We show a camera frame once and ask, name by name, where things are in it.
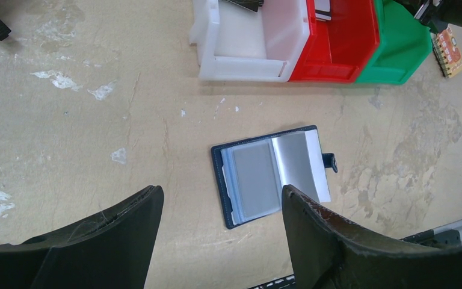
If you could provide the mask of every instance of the green plastic bin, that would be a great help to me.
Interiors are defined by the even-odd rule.
[[[403,84],[431,53],[430,29],[394,0],[374,0],[380,45],[356,83]]]

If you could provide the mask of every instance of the white plastic bin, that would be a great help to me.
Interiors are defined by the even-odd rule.
[[[309,37],[306,0],[267,0],[257,13],[192,0],[202,80],[288,81]]]

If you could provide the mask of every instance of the red plastic bin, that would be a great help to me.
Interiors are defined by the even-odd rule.
[[[309,39],[290,81],[351,83],[380,45],[373,0],[330,0],[330,21],[317,21],[307,0]]]

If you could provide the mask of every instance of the open wallet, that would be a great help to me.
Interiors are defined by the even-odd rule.
[[[315,125],[214,146],[211,154],[228,229],[280,211],[283,185],[330,201],[325,168],[337,172],[337,163],[321,153]]]

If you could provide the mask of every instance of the tabletop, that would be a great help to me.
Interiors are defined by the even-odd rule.
[[[0,0],[0,17],[0,244],[155,184],[146,288],[286,276],[282,214],[226,229],[210,147],[313,124],[340,170],[326,207],[396,238],[462,219],[462,73],[432,55],[403,86],[201,82],[188,0]]]

